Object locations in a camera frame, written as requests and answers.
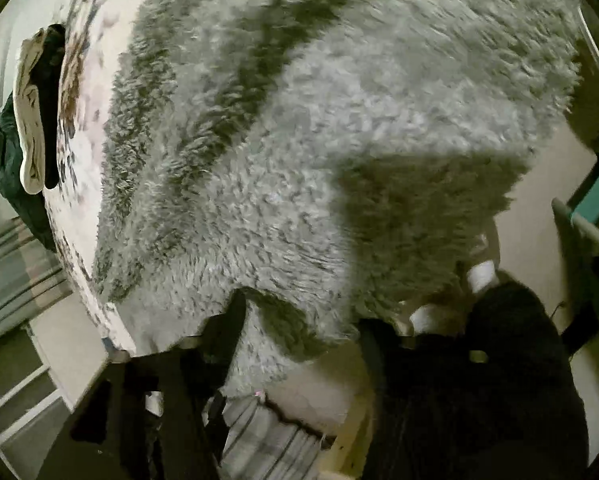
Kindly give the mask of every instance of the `floor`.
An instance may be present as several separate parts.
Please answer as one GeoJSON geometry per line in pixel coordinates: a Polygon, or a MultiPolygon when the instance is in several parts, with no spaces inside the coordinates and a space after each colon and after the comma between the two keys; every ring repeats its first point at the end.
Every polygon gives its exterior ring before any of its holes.
{"type": "MultiPolygon", "coordinates": [[[[553,198],[565,202],[582,183],[595,163],[588,146],[599,132],[599,75],[586,56],[580,62],[582,81],[571,112],[513,190],[510,209],[495,218],[500,268],[534,290],[560,331],[571,312],[550,202],[553,198]]],[[[573,357],[571,366],[585,405],[593,459],[599,452],[599,336],[573,357]]],[[[367,382],[359,349],[350,343],[276,384],[269,396],[284,406],[288,416],[333,433],[367,382]]]]}

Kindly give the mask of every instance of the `blanket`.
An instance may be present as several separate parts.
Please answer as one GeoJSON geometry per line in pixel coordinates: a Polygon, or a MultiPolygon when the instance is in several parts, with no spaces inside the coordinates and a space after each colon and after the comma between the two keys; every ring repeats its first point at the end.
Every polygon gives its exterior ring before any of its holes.
{"type": "Polygon", "coordinates": [[[452,280],[569,103],[576,0],[145,0],[94,285],[138,352],[250,299],[226,393],[452,280]]]}

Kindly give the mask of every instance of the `patterned sheet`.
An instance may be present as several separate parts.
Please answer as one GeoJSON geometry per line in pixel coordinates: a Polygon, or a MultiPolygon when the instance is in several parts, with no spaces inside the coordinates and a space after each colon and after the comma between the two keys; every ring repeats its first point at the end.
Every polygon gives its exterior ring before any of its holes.
{"type": "Polygon", "coordinates": [[[44,190],[58,256],[100,330],[118,348],[135,345],[112,304],[99,304],[91,282],[102,200],[100,167],[118,57],[126,50],[143,0],[64,0],[55,19],[66,24],[60,77],[60,184],[44,190]]]}

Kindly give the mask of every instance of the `black cloth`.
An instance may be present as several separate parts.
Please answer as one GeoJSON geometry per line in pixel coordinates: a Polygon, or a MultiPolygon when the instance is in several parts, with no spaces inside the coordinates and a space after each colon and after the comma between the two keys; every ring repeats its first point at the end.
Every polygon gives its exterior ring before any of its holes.
{"type": "Polygon", "coordinates": [[[55,252],[55,241],[44,207],[44,197],[41,193],[29,195],[20,181],[22,160],[11,94],[0,113],[0,194],[13,206],[33,236],[49,251],[55,252]]]}
{"type": "Polygon", "coordinates": [[[389,325],[359,328],[379,398],[364,480],[583,477],[583,403],[557,330],[526,287],[488,291],[457,340],[423,336],[407,350],[389,325]],[[471,350],[487,363],[471,362],[471,350]]]}
{"type": "Polygon", "coordinates": [[[57,117],[64,40],[64,26],[51,25],[46,31],[42,55],[30,73],[30,81],[37,86],[40,97],[40,116],[45,145],[44,185],[47,189],[53,189],[60,181],[57,164],[57,117]]]}

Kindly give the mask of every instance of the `plaid curtain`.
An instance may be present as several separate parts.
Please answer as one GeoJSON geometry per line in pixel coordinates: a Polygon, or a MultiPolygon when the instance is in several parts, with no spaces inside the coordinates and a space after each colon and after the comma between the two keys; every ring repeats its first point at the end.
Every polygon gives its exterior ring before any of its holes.
{"type": "Polygon", "coordinates": [[[0,336],[71,293],[54,254],[15,218],[0,228],[0,336]]]}

